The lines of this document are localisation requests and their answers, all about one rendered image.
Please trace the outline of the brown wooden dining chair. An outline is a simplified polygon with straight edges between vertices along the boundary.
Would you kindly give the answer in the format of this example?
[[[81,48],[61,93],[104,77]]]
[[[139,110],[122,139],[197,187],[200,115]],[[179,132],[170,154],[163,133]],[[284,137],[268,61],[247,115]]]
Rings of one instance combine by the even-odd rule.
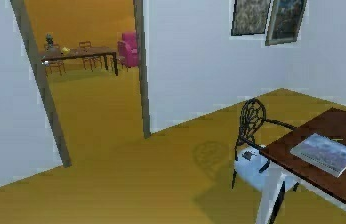
[[[97,52],[101,50],[100,47],[93,47],[90,41],[82,41],[79,43],[79,48],[85,53],[85,56],[82,58],[83,66],[89,64],[91,70],[96,68],[96,63],[103,66],[101,57],[97,55]]]
[[[50,51],[50,50],[59,50],[60,46],[58,44],[53,44],[53,45],[49,45],[49,44],[45,44],[44,45],[44,50],[45,51]],[[52,70],[53,68],[57,68],[59,71],[59,74],[62,74],[64,72],[66,72],[65,70],[65,65],[64,62],[62,60],[57,60],[57,61],[44,61],[43,64],[49,68],[49,70]]]

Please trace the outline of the dark wooden dining table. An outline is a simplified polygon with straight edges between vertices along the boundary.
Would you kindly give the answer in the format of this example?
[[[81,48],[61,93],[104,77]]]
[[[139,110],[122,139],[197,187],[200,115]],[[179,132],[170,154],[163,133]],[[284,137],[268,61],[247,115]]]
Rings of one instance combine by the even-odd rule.
[[[118,75],[118,63],[117,63],[117,53],[115,50],[112,50],[109,47],[101,46],[101,50],[97,52],[97,55],[104,58],[104,66],[105,69],[108,70],[108,60],[107,57],[111,56],[113,60],[113,69],[115,75]],[[40,60],[42,62],[44,61],[57,61],[57,60],[68,60],[68,59],[79,59],[83,58],[85,56],[85,53],[80,48],[74,48],[71,49],[69,54],[64,55],[61,53],[61,49],[59,50],[50,50],[50,51],[43,51],[40,53]]]

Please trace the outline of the grey speckled framed picture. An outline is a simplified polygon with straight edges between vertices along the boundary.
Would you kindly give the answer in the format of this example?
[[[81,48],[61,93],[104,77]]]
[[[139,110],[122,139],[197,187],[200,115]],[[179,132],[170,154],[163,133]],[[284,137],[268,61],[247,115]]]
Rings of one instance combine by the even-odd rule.
[[[271,0],[234,0],[232,36],[264,34]]]

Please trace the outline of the dark blue framed picture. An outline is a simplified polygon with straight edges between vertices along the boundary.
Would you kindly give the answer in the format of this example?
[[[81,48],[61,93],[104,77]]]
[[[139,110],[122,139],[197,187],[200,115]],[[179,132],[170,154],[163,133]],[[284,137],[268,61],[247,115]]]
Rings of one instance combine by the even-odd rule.
[[[266,46],[296,42],[307,0],[273,0]]]

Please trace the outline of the dark brown desk white legs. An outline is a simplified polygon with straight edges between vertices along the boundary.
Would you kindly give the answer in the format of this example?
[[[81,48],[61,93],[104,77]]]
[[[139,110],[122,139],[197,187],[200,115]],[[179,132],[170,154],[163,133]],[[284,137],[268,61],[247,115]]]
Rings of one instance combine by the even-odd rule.
[[[270,165],[255,224],[269,224],[287,176],[346,211],[346,111],[331,108],[260,154]]]

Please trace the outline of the grey blue book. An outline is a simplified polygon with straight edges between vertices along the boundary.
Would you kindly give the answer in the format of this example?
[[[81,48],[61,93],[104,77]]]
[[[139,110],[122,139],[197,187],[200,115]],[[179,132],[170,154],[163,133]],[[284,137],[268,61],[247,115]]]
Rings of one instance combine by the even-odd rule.
[[[346,170],[346,145],[317,133],[293,147],[290,153],[336,178]]]

